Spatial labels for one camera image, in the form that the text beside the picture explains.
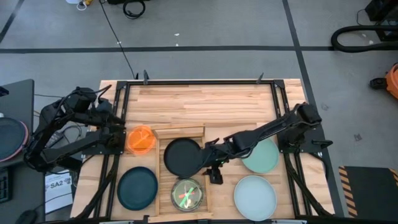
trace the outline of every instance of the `mint green plate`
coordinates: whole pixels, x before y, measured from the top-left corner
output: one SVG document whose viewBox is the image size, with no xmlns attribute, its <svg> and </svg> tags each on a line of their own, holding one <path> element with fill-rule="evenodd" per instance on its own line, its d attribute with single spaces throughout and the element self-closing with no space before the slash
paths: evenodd
<svg viewBox="0 0 398 224">
<path fill-rule="evenodd" d="M 278 147 L 273 140 L 267 138 L 259 142 L 251 155 L 242 161 L 249 170 L 265 174 L 274 169 L 279 162 Z"/>
</svg>

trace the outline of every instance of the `round black plate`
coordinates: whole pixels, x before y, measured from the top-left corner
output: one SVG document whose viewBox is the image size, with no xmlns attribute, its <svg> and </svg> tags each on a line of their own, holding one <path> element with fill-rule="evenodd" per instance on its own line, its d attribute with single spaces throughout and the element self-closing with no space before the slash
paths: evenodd
<svg viewBox="0 0 398 224">
<path fill-rule="evenodd" d="M 124 208 L 138 211 L 150 205 L 157 193 L 155 174 L 146 167 L 129 169 L 119 181 L 118 199 Z"/>
<path fill-rule="evenodd" d="M 0 118 L 0 161 L 8 159 L 22 147 L 26 134 L 20 121 Z"/>
<path fill-rule="evenodd" d="M 189 138 L 178 138 L 167 145 L 164 164 L 174 175 L 192 175 L 202 165 L 200 146 Z"/>
</svg>

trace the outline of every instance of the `wooden tabletop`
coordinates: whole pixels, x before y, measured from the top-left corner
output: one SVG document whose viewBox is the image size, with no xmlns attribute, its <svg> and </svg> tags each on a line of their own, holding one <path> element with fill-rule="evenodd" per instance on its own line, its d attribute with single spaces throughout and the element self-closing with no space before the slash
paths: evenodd
<svg viewBox="0 0 398 224">
<path fill-rule="evenodd" d="M 297 103 L 303 103 L 305 97 L 300 80 L 285 79 L 284 81 L 290 107 L 292 108 Z M 112 85 L 103 95 L 110 102 L 113 102 L 114 99 L 116 82 L 116 80 L 101 82 L 100 88 Z M 123 96 L 124 90 L 121 93 L 120 102 L 123 101 Z M 122 110 L 121 105 L 120 103 L 118 116 Z M 126 129 L 129 132 L 141 124 L 153 126 L 203 123 L 205 124 L 205 140 L 211 141 L 216 138 L 222 139 L 238 131 L 257 128 L 274 119 L 276 119 L 276 115 L 271 88 L 266 85 L 132 86 L 127 105 Z M 322 162 L 308 154 L 301 154 L 301 158 L 307 187 L 326 210 L 334 213 Z M 108 169 L 111 167 L 112 160 L 111 157 Z M 103 156 L 95 156 L 82 167 L 71 217 L 77 216 L 96 192 L 102 161 Z M 135 156 L 126 150 L 120 159 L 116 185 L 127 170 L 136 166 L 145 166 L 155 172 L 155 149 L 141 156 Z M 275 189 L 277 208 L 271 218 L 294 218 L 282 155 L 280 155 L 277 167 L 267 174 L 253 173 L 243 165 L 240 159 L 234 159 L 225 164 L 221 168 L 221 173 L 224 184 L 210 185 L 213 219 L 244 219 L 234 206 L 233 192 L 238 181 L 247 175 L 262 176 Z M 304 214 L 301 192 L 297 186 L 296 189 L 300 211 L 301 214 Z M 108 190 L 104 193 L 101 215 L 105 214 L 107 199 Z M 150 217 L 155 215 L 154 203 L 141 211 L 130 211 L 119 203 L 115 194 L 112 220 L 142 220 L 144 215 Z"/>
</svg>

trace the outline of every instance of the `orange bowl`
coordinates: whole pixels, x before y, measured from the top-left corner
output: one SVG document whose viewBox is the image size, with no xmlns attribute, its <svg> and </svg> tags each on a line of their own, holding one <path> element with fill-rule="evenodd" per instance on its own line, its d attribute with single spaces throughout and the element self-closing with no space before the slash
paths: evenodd
<svg viewBox="0 0 398 224">
<path fill-rule="evenodd" d="M 150 127 L 137 126 L 127 136 L 127 149 L 135 155 L 149 152 L 155 145 L 156 137 Z"/>
</svg>

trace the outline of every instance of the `concrete floor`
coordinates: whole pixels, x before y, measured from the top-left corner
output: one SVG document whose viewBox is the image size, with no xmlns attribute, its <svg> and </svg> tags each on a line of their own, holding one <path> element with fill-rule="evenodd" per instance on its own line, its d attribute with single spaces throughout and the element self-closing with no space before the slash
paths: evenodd
<svg viewBox="0 0 398 224">
<path fill-rule="evenodd" d="M 152 79 L 257 78 L 262 72 L 264 78 L 309 77 L 310 85 L 304 83 L 306 92 L 309 98 L 313 93 L 325 136 L 334 141 L 329 152 L 337 174 L 341 165 L 398 169 L 398 103 L 386 92 L 368 87 L 370 79 L 382 77 L 397 62 L 398 53 L 345 54 L 302 48 L 304 63 L 299 63 L 295 49 L 300 49 L 299 45 L 330 46 L 332 33 L 356 25 L 356 12 L 367 3 L 369 0 L 152 0 L 146 2 L 143 17 L 135 21 L 124 17 L 121 6 L 104 7 L 122 45 L 141 47 L 126 53 L 133 70 L 142 73 L 146 69 Z M 296 42 L 286 16 L 289 8 Z M 6 35 L 0 35 L 0 85 L 33 78 L 36 93 L 63 96 L 76 86 L 95 89 L 100 80 L 131 79 L 122 53 L 109 52 L 109 48 L 119 46 L 98 1 L 85 11 L 77 11 L 64 0 L 3 0 L 0 29 L 14 11 L 17 15 Z M 364 12 L 359 20 L 370 24 Z M 357 32 L 342 35 L 341 42 L 368 45 L 379 40 L 373 32 Z M 172 52 L 151 48 L 176 44 L 280 47 Z M 76 53 L 62 53 L 65 48 Z M 82 48 L 101 48 L 102 52 L 83 53 Z M 47 53 L 10 54 L 5 49 Z M 303 66 L 308 74 L 302 73 Z M 53 98 L 35 97 L 35 110 L 51 102 Z M 356 134 L 362 140 L 356 141 Z M 341 187 L 338 192 L 343 199 Z M 63 219 L 69 212 L 60 210 L 47 218 Z"/>
</svg>

